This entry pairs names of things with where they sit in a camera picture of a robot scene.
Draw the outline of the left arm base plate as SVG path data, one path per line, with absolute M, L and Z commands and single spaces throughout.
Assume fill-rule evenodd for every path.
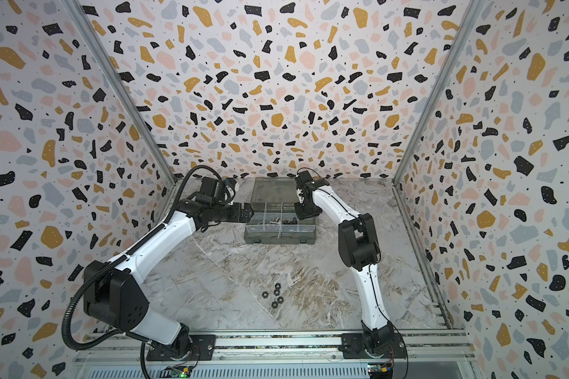
M 153 343 L 146 359 L 150 362 L 194 363 L 210 361 L 217 337 L 212 334 L 192 334 L 177 337 L 172 345 Z

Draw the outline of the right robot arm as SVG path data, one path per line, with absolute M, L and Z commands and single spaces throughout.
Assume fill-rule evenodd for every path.
M 326 214 L 338 227 L 338 253 L 354 275 L 360 297 L 362 341 L 368 355 L 380 357 L 389 351 L 395 327 L 383 303 L 378 264 L 381 249 L 373 217 L 346 204 L 325 178 L 314 178 L 306 169 L 295 176 L 297 218 L 306 220 Z

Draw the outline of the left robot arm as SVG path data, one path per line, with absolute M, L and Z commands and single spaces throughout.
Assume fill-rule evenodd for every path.
M 195 232 L 223 224 L 245 224 L 254 214 L 248 203 L 235 202 L 233 178 L 202 178 L 188 196 L 178 192 L 163 223 L 108 262 L 94 261 L 84 271 L 82 306 L 86 315 L 112 332 L 142 341 L 158 355 L 183 360 L 193 352 L 189 328 L 154 310 L 142 290 L 153 269 Z

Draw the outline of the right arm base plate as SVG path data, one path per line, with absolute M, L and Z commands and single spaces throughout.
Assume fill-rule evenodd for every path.
M 400 333 L 394 332 L 386 341 L 375 342 L 366 333 L 344 333 L 338 350 L 345 359 L 406 358 L 406 346 Z

